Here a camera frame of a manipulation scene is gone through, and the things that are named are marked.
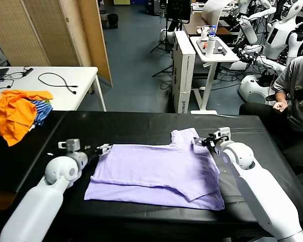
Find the lavender shirt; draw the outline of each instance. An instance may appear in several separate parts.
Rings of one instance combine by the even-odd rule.
[[[114,145],[100,157],[84,199],[224,209],[220,172],[194,137],[191,128],[174,130],[170,145]]]

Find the plastic bottle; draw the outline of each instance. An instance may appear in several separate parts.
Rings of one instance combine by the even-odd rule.
[[[213,24],[209,31],[209,36],[216,36],[217,33],[217,25]]]

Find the wooden partition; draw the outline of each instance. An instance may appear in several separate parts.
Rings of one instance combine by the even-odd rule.
[[[112,84],[96,0],[0,0],[0,47],[12,66],[97,66]]]

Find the black tablecloth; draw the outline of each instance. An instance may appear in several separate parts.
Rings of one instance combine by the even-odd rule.
[[[200,137],[208,137],[219,127],[230,127],[232,139],[249,145],[259,163],[269,170],[296,205],[303,226],[303,186],[254,116],[214,116],[157,113],[68,112],[55,131],[50,147],[69,138],[79,138],[82,147],[111,144],[164,145],[171,142],[170,132],[194,127]],[[97,226],[141,233],[168,231],[198,234],[220,231],[219,236],[265,235],[236,187],[235,180],[218,156],[220,189],[226,209],[219,212],[145,204],[84,201],[84,193],[96,161],[88,165],[76,184],[65,192],[57,221],[73,227]],[[51,159],[45,155],[42,163]]]
[[[66,112],[54,111],[21,142],[9,147],[0,137],[0,190],[18,192]]]

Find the hand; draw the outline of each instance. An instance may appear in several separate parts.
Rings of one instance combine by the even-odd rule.
[[[288,104],[285,102],[276,102],[273,106],[273,109],[283,112],[285,109],[287,109]]]

